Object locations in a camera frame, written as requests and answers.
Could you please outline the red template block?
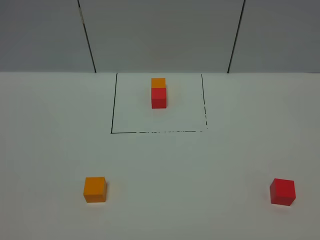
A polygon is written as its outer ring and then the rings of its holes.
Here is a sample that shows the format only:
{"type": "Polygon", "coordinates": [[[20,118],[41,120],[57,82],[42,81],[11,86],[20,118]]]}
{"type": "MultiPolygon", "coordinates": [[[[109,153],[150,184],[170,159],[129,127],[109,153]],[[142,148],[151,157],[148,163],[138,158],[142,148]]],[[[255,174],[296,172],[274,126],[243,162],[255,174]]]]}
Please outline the red template block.
{"type": "Polygon", "coordinates": [[[166,88],[151,89],[151,107],[153,109],[165,109],[167,107],[166,88]]]}

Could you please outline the orange template block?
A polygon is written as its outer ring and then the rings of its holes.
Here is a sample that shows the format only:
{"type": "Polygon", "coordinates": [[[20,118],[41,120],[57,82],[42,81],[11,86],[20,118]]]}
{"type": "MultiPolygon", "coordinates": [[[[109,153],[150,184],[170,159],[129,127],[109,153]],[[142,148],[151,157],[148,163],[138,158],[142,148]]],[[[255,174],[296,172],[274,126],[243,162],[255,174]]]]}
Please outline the orange template block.
{"type": "Polygon", "coordinates": [[[152,78],[151,79],[151,88],[160,88],[165,89],[166,88],[166,79],[165,78],[152,78]]]}

